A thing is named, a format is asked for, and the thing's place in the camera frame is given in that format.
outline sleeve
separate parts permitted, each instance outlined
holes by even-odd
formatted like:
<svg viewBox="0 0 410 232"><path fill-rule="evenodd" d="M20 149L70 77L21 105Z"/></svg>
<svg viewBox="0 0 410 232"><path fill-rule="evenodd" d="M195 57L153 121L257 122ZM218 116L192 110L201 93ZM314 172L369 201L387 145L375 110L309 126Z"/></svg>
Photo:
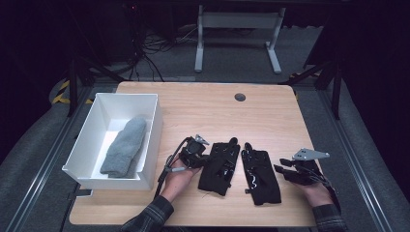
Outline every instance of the sleeve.
<svg viewBox="0 0 410 232"><path fill-rule="evenodd" d="M340 212L334 204L317 206L312 210L319 232L348 231L343 217L341 217Z"/></svg>
<svg viewBox="0 0 410 232"><path fill-rule="evenodd" d="M161 231L165 222L174 213L171 203L161 195L157 196L138 216L131 218L121 232Z"/></svg>

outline round hole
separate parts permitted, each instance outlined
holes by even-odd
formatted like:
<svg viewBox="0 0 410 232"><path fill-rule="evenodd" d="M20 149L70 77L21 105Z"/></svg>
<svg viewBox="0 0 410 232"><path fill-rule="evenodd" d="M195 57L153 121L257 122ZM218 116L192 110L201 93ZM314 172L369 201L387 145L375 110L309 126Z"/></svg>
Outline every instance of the round hole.
<svg viewBox="0 0 410 232"><path fill-rule="evenodd" d="M235 95L235 100L238 102L243 102L247 97L244 94L238 93Z"/></svg>

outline metal bracket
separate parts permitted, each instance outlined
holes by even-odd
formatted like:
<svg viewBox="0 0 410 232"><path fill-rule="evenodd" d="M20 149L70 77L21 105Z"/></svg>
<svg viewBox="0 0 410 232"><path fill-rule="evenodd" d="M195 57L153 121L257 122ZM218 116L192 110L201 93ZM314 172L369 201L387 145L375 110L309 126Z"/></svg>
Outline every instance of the metal bracket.
<svg viewBox="0 0 410 232"><path fill-rule="evenodd" d="M329 153L322 153L322 152L317 152L313 151L310 149L302 148L297 152L295 155L293 155L292 159L293 160L316 160L316 159L324 159L328 158L330 155Z"/></svg>

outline gray sock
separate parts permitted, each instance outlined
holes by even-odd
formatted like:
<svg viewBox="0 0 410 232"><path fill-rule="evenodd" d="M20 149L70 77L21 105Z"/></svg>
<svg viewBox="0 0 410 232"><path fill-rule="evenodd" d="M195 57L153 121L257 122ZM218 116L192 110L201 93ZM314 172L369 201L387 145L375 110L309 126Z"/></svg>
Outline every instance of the gray sock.
<svg viewBox="0 0 410 232"><path fill-rule="evenodd" d="M121 178L127 175L131 160L141 147L145 127L143 117L135 117L127 122L106 152L100 169L102 174L108 174L109 178Z"/></svg>

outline robotic hand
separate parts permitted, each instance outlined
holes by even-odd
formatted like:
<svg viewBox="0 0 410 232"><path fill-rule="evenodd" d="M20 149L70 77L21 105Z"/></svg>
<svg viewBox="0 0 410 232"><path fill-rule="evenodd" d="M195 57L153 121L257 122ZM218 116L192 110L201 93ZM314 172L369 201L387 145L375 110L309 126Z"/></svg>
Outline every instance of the robotic hand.
<svg viewBox="0 0 410 232"><path fill-rule="evenodd" d="M332 196L332 200L340 211L340 205L337 200L337 191L332 187L331 182L322 174L315 160L328 158L329 153L321 153L309 149L301 149L296 153L292 160L280 159L280 163L284 166L295 167L296 171L284 169L282 166L274 165L278 173L283 174L286 181L308 186L314 183L322 183Z"/></svg>

